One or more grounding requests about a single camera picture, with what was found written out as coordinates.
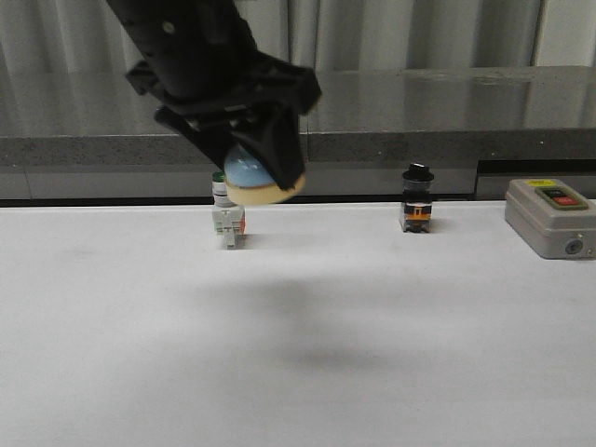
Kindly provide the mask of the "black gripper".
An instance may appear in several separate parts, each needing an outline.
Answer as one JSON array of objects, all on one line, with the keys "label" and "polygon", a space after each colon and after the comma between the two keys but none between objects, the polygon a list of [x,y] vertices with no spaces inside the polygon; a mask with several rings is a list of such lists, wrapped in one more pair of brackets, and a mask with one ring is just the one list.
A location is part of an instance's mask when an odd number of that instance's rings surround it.
[{"label": "black gripper", "polygon": [[[184,137],[219,170],[237,142],[282,189],[305,172],[298,115],[320,98],[317,77],[308,67],[261,52],[234,2],[111,1],[108,6],[142,56],[127,80],[138,94],[167,106],[156,110],[157,123]],[[254,109],[232,135],[223,127],[193,129],[183,118]]]}]

